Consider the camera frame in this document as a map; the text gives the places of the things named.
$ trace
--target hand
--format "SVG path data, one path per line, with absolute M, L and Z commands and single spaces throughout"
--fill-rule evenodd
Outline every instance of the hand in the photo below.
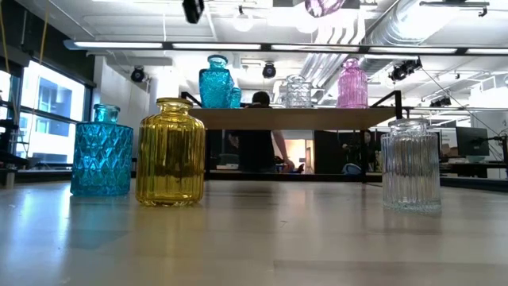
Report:
M 289 158 L 284 159 L 284 164 L 287 166 L 289 170 L 291 171 L 294 170 L 294 163 L 291 160 L 289 160 Z

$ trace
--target blue object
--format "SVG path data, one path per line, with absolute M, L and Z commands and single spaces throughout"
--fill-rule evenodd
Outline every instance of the blue object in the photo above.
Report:
M 203 108 L 230 108 L 233 79 L 225 68 L 228 59 L 220 55 L 208 57 L 210 68 L 199 71 L 199 94 Z
M 241 101 L 241 89 L 238 87 L 233 87 L 233 91 L 231 92 L 231 108 L 240 108 Z
M 95 104 L 94 122 L 76 124 L 71 193 L 124 195 L 130 189 L 133 129 L 117 125 L 120 108 Z
M 347 163 L 342 168 L 342 173 L 348 176 L 358 176 L 361 175 L 362 169 L 355 164 Z

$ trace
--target computer monitor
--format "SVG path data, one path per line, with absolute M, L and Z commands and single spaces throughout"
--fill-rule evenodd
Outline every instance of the computer monitor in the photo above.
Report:
M 459 156 L 489 156 L 487 130 L 484 128 L 456 127 Z

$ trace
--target glass jar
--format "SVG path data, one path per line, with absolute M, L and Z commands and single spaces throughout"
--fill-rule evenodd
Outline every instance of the glass jar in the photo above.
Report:
M 441 209 L 438 140 L 425 119 L 390 122 L 381 137 L 383 204 L 398 210 Z
M 95 104 L 93 122 L 76 124 L 71 193 L 124 195 L 130 189 L 133 129 L 117 125 L 120 108 Z
M 199 71 L 199 94 L 202 108 L 230 108 L 233 78 L 225 68 L 225 56 L 208 57 L 210 68 Z
M 240 108 L 241 102 L 241 89 L 238 87 L 233 87 L 233 91 L 231 91 L 231 108 Z
M 310 89 L 312 86 L 310 83 L 306 83 L 300 75 L 289 75 L 286 81 L 287 93 L 284 96 L 284 106 L 286 108 L 311 108 Z
M 347 59 L 339 77 L 337 108 L 368 108 L 367 75 L 358 59 Z
M 136 199 L 146 206 L 184 206 L 203 196 L 205 126 L 186 99 L 157 99 L 160 114 L 140 124 Z

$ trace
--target man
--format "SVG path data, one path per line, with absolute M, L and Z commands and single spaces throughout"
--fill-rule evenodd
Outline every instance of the man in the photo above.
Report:
M 252 105 L 248 108 L 271 108 L 270 95 L 258 91 L 252 96 Z M 271 135 L 282 153 L 284 163 L 290 170 L 294 164 L 287 156 L 286 144 L 280 130 L 242 130 L 229 135 L 231 145 L 238 148 L 240 170 L 243 172 L 275 172 L 275 151 L 271 143 Z

